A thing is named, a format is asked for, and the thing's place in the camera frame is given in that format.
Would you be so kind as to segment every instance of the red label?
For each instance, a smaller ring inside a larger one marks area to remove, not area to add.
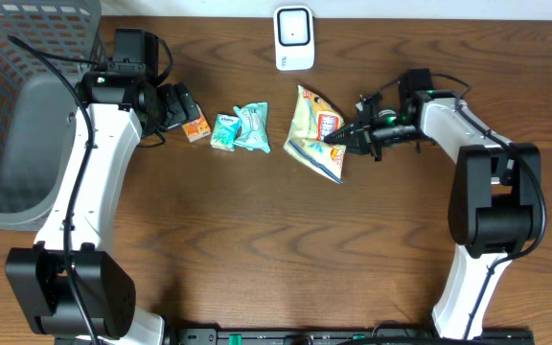
[[[335,132],[340,124],[337,116],[328,113],[318,113],[318,137],[316,140],[323,140],[327,135]]]

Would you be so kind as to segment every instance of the white and yellow bag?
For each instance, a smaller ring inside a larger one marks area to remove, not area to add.
[[[317,173],[342,183],[343,145],[323,143],[326,135],[344,126],[344,119],[325,100],[297,85],[299,95],[285,151]]]

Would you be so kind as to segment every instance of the blue stripe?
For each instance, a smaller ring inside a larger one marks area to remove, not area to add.
[[[299,153],[302,156],[302,158],[308,160],[312,165],[314,165],[314,167],[320,169],[323,173],[329,176],[333,181],[335,181],[338,184],[344,183],[344,181],[337,178],[337,176],[335,176],[333,172],[330,172],[329,169],[325,168],[324,165],[318,163],[312,157],[308,156],[305,152],[303,152],[302,149],[300,149],[300,147],[298,147],[295,143],[293,143],[290,140],[288,140],[287,143],[291,145],[291,147],[294,148],[297,151],[297,153]]]

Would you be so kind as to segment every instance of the white device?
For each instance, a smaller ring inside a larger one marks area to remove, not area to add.
[[[306,6],[283,6],[274,12],[276,68],[306,70],[314,65],[312,11]]]

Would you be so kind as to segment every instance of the white wall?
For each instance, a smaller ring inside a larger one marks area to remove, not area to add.
[[[102,0],[103,15],[269,17],[304,4],[318,18],[552,20],[552,0]]]

